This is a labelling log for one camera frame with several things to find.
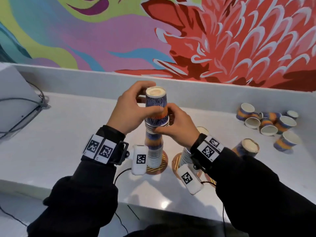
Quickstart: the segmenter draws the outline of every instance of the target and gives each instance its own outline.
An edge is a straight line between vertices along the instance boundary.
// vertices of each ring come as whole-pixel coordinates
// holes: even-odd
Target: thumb
[[[156,134],[161,134],[161,135],[171,135],[172,126],[157,127],[153,130],[153,132]]]
[[[150,116],[155,116],[155,115],[159,115],[162,114],[162,112],[164,111],[164,108],[158,105],[154,105],[154,106],[149,106],[149,107],[142,107],[143,109],[143,118],[147,118]]]

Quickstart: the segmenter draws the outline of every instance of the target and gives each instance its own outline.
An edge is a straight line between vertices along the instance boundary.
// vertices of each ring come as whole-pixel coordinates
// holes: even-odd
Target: gray cable
[[[37,109],[35,115],[28,121],[26,122],[26,124],[24,124],[23,126],[17,128],[17,129],[14,129],[14,130],[11,130],[11,131],[0,131],[0,134],[5,134],[4,136],[0,137],[0,139],[4,138],[7,134],[9,133],[13,133],[13,132],[16,132],[18,130],[21,130],[23,129],[24,127],[26,127],[32,120],[34,120],[35,117],[37,117],[37,115],[45,108],[49,108],[50,106],[48,105],[48,103],[46,102],[46,99],[45,99],[45,95],[44,93],[42,92],[41,89],[39,89],[36,85],[32,84],[32,83],[29,83],[31,85],[33,85],[35,88],[37,88],[39,91],[40,91],[40,95],[39,97],[42,99],[42,102],[37,102],[37,101],[34,101],[34,100],[31,100],[31,99],[26,99],[26,98],[18,98],[18,97],[11,97],[11,98],[4,98],[4,99],[0,99],[0,102],[1,101],[6,101],[6,100],[26,100],[26,101],[29,101],[29,102],[33,102],[33,103],[36,103],[38,104],[38,107],[39,109]]]

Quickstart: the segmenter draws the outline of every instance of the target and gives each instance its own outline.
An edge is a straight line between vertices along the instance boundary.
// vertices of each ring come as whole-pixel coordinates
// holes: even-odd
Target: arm
[[[190,116],[168,104],[174,124],[156,128],[180,145],[191,148],[194,163],[216,181],[216,193],[232,225],[250,236],[316,234],[316,206],[279,181],[269,167],[250,156],[239,158],[224,147],[211,162],[197,148],[207,137]]]
[[[120,159],[125,135],[136,129],[142,121],[163,111],[160,106],[139,107],[146,87],[152,81],[136,82],[119,97],[107,123],[97,135],[116,143],[109,161]],[[116,167],[82,156],[72,176],[61,178],[51,194],[44,200],[47,209],[28,228],[29,237],[97,237],[101,227],[108,224],[118,205],[118,189],[113,184]]]

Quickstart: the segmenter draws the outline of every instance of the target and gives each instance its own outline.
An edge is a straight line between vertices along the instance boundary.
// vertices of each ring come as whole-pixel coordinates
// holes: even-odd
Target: left hand
[[[153,87],[153,81],[137,81],[125,91],[116,103],[112,115],[106,125],[128,134],[135,130],[145,118],[160,114],[164,108],[161,106],[140,107],[137,103],[145,103],[146,99],[139,95],[146,94],[147,87]]]

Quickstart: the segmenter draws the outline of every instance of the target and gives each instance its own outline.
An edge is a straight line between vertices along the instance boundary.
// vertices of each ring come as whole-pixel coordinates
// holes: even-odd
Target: hand
[[[147,87],[153,87],[153,81],[137,81],[125,91],[116,103],[112,115],[106,125],[128,134],[135,130],[145,118],[163,112],[161,106],[140,107],[137,103],[145,103],[146,99],[139,95],[146,94]]]
[[[181,146],[190,149],[198,139],[200,132],[195,127],[191,117],[175,103],[168,103],[169,123],[167,127],[157,127],[154,132],[168,135]]]

